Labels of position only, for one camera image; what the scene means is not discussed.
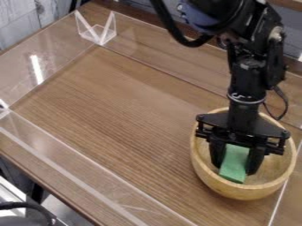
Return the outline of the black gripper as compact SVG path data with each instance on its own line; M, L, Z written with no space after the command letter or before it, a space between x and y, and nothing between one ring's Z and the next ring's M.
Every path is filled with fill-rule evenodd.
M231 107L197 116L195 136L209 142L217 168L225 160L227 144L250 148L246 173L254 175L266 155L285 153L290 132L257 108Z

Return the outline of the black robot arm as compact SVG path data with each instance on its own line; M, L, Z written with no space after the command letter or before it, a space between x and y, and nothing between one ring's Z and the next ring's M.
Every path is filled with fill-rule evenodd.
M201 33L190 41L173 19L163 0L150 0L175 40L197 48L218 39L227 52L231 73L229 110L197 116L197 133L206 139L211 162L222 166L227 146L248 149L245 171L257 173L269 154L284 154L290 133L270 123L258 108L268 91L278 91L286 78L284 60L286 32L282 18L266 0L181 0L177 6L186 23Z

